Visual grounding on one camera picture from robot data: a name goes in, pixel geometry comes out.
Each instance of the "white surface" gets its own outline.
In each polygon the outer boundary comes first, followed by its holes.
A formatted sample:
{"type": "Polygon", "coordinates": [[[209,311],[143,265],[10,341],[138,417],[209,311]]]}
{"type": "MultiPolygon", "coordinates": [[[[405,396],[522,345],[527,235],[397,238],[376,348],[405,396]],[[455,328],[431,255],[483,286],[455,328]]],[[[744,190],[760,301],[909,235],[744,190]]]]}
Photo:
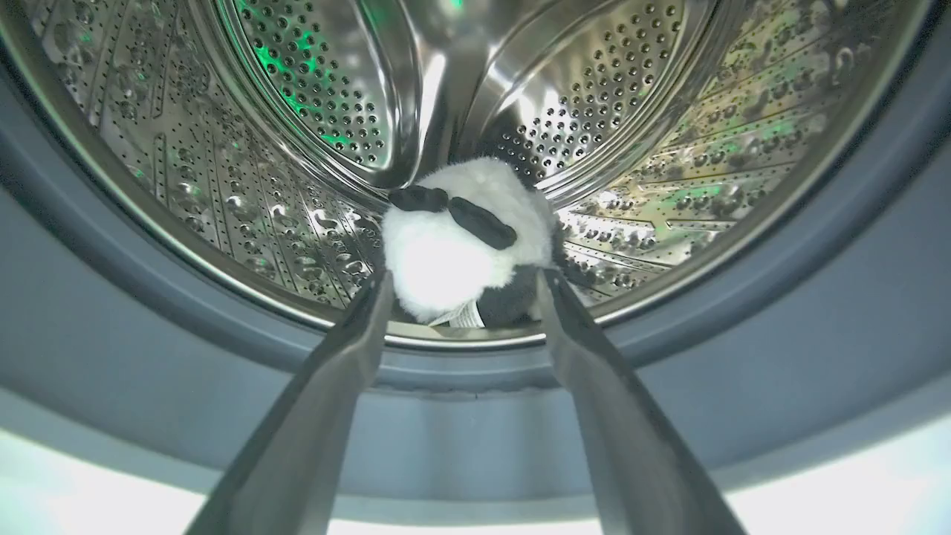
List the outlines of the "white surface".
{"type": "MultiPolygon", "coordinates": [[[[203,496],[111,471],[0,431],[0,533],[181,533],[203,496]]],[[[951,415],[810,470],[730,492],[750,535],[951,533],[951,415]]],[[[598,533],[556,525],[410,527],[336,521],[331,533],[598,533]]]]}

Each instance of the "panda plush toy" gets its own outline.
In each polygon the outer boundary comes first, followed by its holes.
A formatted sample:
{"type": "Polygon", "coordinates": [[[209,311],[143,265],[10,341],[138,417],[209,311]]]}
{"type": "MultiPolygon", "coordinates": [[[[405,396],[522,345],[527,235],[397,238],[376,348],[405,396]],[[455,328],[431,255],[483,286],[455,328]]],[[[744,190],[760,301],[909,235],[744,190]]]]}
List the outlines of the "panda plush toy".
{"type": "Polygon", "coordinates": [[[555,268],[561,227],[504,162],[451,165],[392,191],[381,222],[400,306],[429,326],[510,327],[537,317],[535,273],[555,268]]]}

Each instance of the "perforated metal panel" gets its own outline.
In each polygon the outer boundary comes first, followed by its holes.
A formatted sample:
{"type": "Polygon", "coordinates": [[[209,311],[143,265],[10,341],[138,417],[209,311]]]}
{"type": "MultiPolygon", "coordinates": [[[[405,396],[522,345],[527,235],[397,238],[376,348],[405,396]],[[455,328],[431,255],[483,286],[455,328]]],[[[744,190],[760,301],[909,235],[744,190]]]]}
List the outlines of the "perforated metal panel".
{"type": "Polygon", "coordinates": [[[893,5],[23,2],[134,180],[249,272],[337,308],[379,263],[382,193],[480,154],[562,205],[594,300],[676,267],[833,124],[893,5]]]}

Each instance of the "white fabric tag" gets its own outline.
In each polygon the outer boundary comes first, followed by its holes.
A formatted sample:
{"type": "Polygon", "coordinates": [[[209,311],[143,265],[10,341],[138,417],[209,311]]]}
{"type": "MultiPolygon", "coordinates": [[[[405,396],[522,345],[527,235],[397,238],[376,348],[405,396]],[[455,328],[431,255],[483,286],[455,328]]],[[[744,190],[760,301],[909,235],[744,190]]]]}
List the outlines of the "white fabric tag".
{"type": "Polygon", "coordinates": [[[429,323],[429,327],[446,323],[449,324],[449,327],[485,328],[482,318],[478,315],[478,307],[475,301],[470,301],[451,312],[439,316],[429,323]]]}

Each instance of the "stuffed animal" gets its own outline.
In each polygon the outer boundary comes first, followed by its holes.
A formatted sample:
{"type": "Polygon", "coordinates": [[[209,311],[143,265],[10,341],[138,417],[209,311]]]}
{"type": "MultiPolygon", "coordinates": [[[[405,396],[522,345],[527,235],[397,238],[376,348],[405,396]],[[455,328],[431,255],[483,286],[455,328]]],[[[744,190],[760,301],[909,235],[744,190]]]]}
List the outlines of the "stuffed animal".
{"type": "Polygon", "coordinates": [[[538,268],[556,266],[561,228],[542,192],[492,158],[451,165],[390,193],[385,265],[402,308],[422,324],[509,327],[530,321],[538,268]]]}

